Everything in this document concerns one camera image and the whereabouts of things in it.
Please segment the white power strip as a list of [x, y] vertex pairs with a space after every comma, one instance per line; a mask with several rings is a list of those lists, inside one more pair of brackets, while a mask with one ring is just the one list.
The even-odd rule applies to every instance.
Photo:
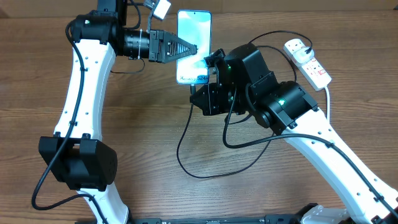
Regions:
[[[293, 58], [293, 53], [303, 47], [307, 46], [300, 39], [292, 39], [284, 44], [283, 50], [293, 61], [295, 66], [296, 64]], [[331, 76], [329, 76], [327, 71], [315, 57], [301, 67], [296, 67], [316, 91], [324, 89], [331, 82]]]

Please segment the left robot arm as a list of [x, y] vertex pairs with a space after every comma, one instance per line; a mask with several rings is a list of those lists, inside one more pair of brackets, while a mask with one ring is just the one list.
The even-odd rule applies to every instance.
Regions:
[[114, 183], [118, 159], [103, 143], [101, 117], [116, 57], [169, 63], [195, 55], [197, 47], [175, 34], [128, 27], [126, 0], [99, 1], [66, 26], [73, 66], [62, 115], [53, 135], [41, 137], [39, 152], [53, 174], [84, 198], [96, 223], [132, 223], [130, 209]]

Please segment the white charger plug adapter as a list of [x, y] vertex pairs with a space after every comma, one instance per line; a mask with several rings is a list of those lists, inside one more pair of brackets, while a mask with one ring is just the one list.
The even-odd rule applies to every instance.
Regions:
[[301, 67], [302, 65], [306, 64], [309, 62], [312, 58], [314, 58], [315, 52], [310, 49], [309, 47], [303, 47], [299, 50], [296, 50], [293, 53], [293, 58], [295, 60], [295, 64], [298, 67]]

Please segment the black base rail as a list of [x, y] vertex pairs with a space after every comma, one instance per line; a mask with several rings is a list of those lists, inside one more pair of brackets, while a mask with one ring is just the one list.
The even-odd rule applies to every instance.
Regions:
[[132, 224], [299, 224], [299, 223], [335, 223], [352, 224], [345, 209], [325, 208], [317, 203], [310, 203], [294, 214], [271, 214], [264, 217], [234, 217], [234, 218], [189, 218], [171, 219], [135, 218], [128, 210], [122, 223]]

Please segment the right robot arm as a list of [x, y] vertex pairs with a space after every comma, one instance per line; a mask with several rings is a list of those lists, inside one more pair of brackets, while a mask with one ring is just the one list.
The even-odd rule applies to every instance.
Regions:
[[190, 97], [203, 114], [254, 116], [301, 152], [329, 183], [355, 223], [396, 223], [397, 190], [375, 175], [327, 121], [318, 103], [297, 82], [279, 82], [260, 50], [244, 44], [205, 57], [216, 81]]

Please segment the blue Galaxy S24 smartphone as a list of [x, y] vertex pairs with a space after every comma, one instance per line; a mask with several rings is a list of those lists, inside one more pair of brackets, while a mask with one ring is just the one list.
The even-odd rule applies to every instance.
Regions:
[[177, 83], [181, 85], [207, 84], [209, 71], [205, 57], [211, 50], [212, 15], [210, 11], [179, 10], [177, 35], [194, 45], [196, 54], [177, 60]]

